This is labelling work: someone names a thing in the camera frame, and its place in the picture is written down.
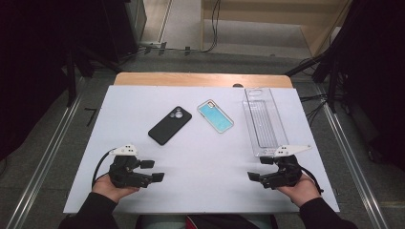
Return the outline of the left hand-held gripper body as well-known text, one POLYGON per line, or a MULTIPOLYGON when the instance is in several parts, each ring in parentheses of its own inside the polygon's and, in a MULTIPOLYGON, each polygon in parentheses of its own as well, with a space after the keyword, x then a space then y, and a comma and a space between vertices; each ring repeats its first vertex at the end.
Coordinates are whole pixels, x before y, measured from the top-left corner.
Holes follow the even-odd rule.
POLYGON ((108 175, 117 188, 146 188, 152 182, 151 175, 134 172, 136 168, 140 168, 141 160, 137 159, 138 150, 133 144, 118 147, 112 150, 110 155, 115 158, 110 165, 108 175))

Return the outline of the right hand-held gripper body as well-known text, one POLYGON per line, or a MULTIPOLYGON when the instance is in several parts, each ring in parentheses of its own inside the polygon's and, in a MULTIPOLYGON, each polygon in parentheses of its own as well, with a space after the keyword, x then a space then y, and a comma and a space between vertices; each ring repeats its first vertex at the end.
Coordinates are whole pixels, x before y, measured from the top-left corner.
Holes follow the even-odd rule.
POLYGON ((294 186, 302 175, 302 168, 296 154, 310 150, 309 145, 282 145, 269 156, 274 158, 278 171, 272 174, 260 175, 260 183, 265 188, 275 189, 283 186, 294 186))

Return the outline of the clear plastic tray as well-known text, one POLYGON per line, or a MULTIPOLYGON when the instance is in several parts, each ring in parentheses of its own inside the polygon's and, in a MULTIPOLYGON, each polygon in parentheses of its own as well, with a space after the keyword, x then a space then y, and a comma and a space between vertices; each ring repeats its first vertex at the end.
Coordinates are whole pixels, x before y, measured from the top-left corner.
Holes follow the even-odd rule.
POLYGON ((274 156, 288 138, 270 88, 246 88, 242 102, 253 155, 274 156))

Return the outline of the black phone case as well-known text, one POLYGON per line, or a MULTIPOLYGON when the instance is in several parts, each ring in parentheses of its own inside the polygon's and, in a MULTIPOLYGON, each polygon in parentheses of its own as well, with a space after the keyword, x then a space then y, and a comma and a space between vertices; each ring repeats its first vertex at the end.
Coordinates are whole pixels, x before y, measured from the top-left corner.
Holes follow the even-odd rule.
POLYGON ((183 107, 177 106, 170 111, 159 123, 157 123, 148 135, 160 146, 166 144, 187 122, 192 114, 183 107))

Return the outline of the clear-rimmed phone case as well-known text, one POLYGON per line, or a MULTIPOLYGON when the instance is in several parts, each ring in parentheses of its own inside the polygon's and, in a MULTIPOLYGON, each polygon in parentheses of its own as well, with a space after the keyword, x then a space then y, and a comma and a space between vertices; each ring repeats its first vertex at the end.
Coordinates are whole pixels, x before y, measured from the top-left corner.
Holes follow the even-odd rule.
POLYGON ((219 134, 224 133, 234 125, 233 120, 212 99, 206 100, 197 110, 219 134))

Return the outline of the person's left hand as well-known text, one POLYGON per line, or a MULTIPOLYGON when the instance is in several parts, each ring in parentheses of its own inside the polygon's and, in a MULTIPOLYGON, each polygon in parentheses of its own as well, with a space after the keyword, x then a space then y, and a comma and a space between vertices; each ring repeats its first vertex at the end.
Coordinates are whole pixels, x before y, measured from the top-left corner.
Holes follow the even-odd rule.
POLYGON ((137 187, 117 188, 108 175, 98 178, 92 187, 94 193, 103 195, 115 203, 119 203, 122 198, 139 191, 137 187))

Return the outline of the person's right hand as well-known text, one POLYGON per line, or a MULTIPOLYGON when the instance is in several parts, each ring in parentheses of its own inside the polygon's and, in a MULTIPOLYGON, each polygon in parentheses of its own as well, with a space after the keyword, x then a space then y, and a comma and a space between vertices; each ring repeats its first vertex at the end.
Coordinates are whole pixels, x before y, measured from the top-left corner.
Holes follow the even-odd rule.
POLYGON ((289 197, 297 207, 302 207, 310 200, 321 197, 314 181, 305 174, 301 175, 294 186, 278 187, 277 190, 289 197))

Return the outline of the white board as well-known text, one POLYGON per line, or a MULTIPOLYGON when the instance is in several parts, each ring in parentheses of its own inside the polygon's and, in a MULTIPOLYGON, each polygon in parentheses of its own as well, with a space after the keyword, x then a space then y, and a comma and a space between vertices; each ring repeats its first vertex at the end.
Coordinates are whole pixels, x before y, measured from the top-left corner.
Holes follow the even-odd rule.
POLYGON ((154 160, 153 172, 164 173, 152 183, 123 198, 117 210, 131 214, 267 214, 296 211, 290 199, 251 181, 248 172, 269 174, 253 155, 246 127, 242 88, 112 86, 102 103, 95 127, 76 173, 65 212, 79 210, 91 190, 93 173, 108 171, 109 151, 135 145, 140 159, 154 160), (214 100, 234 125, 219 134, 198 112, 214 100), (190 114, 186 123, 160 146, 149 130, 175 107, 190 114))

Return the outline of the person's lap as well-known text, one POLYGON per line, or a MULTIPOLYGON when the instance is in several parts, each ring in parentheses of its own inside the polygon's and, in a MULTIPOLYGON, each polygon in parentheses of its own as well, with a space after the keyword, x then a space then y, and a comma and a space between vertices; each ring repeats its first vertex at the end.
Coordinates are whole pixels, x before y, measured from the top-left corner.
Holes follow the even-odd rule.
POLYGON ((274 216, 168 215, 139 216, 136 229, 279 229, 274 216))

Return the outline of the black stand legs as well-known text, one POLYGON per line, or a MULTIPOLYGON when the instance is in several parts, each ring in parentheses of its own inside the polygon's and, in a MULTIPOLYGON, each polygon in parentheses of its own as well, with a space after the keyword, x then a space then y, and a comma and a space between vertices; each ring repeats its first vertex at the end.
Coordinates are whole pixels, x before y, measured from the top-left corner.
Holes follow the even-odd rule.
POLYGON ((335 93, 338 81, 338 66, 339 62, 331 55, 322 53, 316 57, 310 58, 297 67, 287 71, 286 76, 292 77, 309 67, 316 65, 316 69, 311 76, 314 83, 322 83, 326 78, 329 79, 329 87, 327 92, 327 104, 333 112, 335 112, 335 93))
POLYGON ((71 107, 77 98, 77 88, 75 82, 75 70, 79 70, 82 76, 92 77, 95 68, 92 66, 91 61, 95 60, 107 69, 115 72, 122 73, 123 69, 118 65, 108 61, 101 55, 91 51, 84 45, 71 45, 67 48, 66 52, 66 76, 68 79, 68 102, 67 106, 71 107))

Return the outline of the wooden table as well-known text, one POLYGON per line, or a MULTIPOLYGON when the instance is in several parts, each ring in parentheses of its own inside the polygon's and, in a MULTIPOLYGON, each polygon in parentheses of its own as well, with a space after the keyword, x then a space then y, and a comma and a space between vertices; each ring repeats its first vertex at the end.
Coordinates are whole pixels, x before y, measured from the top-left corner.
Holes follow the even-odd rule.
POLYGON ((238 74, 238 73, 119 73, 114 84, 138 86, 192 86, 246 88, 292 88, 286 75, 238 74))

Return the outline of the dark curtain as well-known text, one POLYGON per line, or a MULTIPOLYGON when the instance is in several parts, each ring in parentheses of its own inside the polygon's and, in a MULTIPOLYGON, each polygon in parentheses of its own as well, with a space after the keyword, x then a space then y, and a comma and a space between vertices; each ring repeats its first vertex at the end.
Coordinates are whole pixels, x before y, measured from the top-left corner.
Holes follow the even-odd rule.
POLYGON ((62 71, 99 0, 0 0, 0 160, 69 87, 62 71))
POLYGON ((373 160, 405 171, 405 0, 352 0, 337 39, 352 117, 373 160))

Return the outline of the beige wooden furniture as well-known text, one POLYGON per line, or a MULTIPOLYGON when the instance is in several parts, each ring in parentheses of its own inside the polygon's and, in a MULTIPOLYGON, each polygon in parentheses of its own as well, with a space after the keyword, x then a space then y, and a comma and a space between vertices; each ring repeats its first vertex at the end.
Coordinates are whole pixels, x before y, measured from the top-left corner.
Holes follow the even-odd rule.
POLYGON ((352 0, 200 0, 201 45, 219 24, 217 52, 282 57, 319 55, 345 20, 352 0))

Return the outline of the black cabinet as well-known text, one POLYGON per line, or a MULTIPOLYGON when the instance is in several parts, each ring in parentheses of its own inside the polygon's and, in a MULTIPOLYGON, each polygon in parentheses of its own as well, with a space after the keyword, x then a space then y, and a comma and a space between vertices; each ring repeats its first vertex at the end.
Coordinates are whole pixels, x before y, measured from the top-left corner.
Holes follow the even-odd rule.
POLYGON ((143 0, 102 0, 108 33, 112 38, 113 60, 119 62, 139 50, 147 16, 143 0))

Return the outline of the metal floor rail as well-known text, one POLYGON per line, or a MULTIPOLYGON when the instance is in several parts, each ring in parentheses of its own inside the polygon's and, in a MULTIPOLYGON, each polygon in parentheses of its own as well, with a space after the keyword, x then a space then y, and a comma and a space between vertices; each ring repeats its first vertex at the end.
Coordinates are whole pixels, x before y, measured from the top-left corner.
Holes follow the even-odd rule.
POLYGON ((389 224, 379 206, 379 203, 375 198, 373 190, 366 180, 361 166, 355 157, 352 146, 349 143, 348 138, 341 126, 338 115, 334 113, 328 105, 324 106, 324 111, 329 121, 330 127, 333 131, 333 134, 335 135, 343 158, 345 159, 345 162, 351 173, 354 185, 369 216, 373 229, 390 229, 389 224))
POLYGON ((70 107, 66 108, 61 117, 53 136, 41 157, 35 171, 32 174, 30 182, 24 189, 22 196, 18 200, 11 219, 6 229, 22 229, 22 226, 35 202, 35 199, 41 189, 41 186, 50 171, 53 160, 58 153, 58 149, 75 117, 76 110, 81 102, 84 90, 88 86, 88 79, 80 77, 75 85, 77 96, 70 107))

